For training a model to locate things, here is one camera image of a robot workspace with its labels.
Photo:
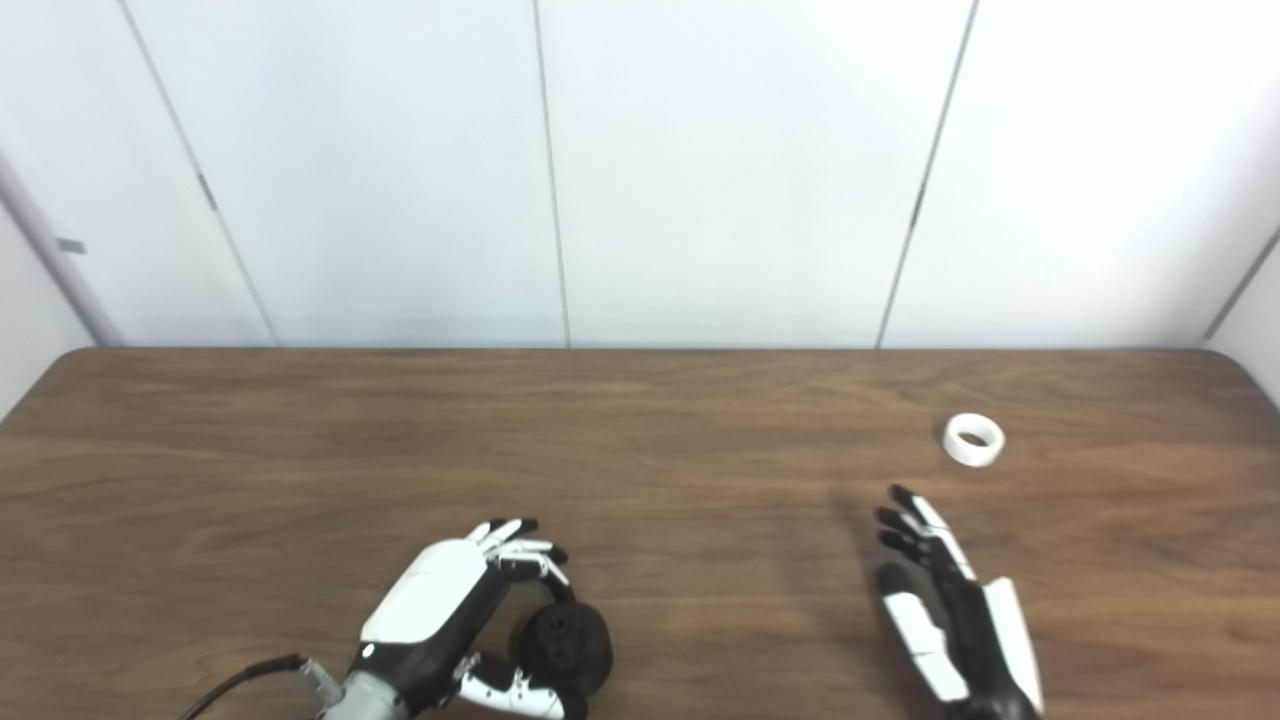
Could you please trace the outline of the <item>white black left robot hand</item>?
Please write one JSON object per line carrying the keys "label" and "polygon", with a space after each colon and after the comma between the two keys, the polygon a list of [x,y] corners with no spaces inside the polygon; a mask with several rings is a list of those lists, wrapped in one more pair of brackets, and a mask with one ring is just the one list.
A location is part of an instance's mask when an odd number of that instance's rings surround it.
{"label": "white black left robot hand", "polygon": [[328,719],[415,719],[462,700],[525,717],[585,719],[588,702],[531,671],[474,650],[509,588],[543,584],[573,600],[568,555],[534,539],[534,518],[484,521],[467,536],[429,544],[367,618],[358,652]]}

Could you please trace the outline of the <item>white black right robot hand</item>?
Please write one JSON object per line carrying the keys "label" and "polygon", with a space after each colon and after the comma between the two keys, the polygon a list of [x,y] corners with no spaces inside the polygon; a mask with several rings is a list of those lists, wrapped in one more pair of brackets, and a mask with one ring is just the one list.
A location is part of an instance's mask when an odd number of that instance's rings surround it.
{"label": "white black right robot hand", "polygon": [[888,489],[879,542],[922,568],[948,626],[934,621],[905,566],[886,562],[876,584],[888,620],[946,719],[1042,719],[1039,664],[1018,591],[1007,577],[983,583],[950,524],[922,495]]}

